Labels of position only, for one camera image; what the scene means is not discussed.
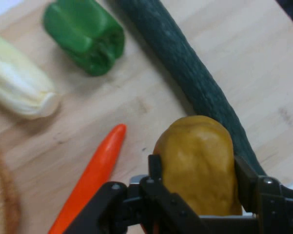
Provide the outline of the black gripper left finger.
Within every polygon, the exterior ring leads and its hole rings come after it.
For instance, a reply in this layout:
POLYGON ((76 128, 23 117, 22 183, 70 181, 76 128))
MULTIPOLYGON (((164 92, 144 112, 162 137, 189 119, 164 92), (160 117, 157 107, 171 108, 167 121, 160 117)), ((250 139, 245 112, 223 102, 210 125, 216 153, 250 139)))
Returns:
POLYGON ((148 157, 149 174, 137 184, 107 182, 101 186, 66 234, 124 234, 140 224, 147 234, 193 234, 200 219, 179 195, 162 184, 161 160, 148 157))

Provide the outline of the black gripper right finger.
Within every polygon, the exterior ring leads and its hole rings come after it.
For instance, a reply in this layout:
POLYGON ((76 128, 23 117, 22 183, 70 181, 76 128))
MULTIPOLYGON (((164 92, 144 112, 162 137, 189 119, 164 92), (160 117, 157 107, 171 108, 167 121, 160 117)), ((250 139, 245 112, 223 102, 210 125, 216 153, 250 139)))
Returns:
POLYGON ((234 158, 241 205, 254 219, 259 234, 293 234, 293 189, 276 178, 258 175, 241 157, 234 158))

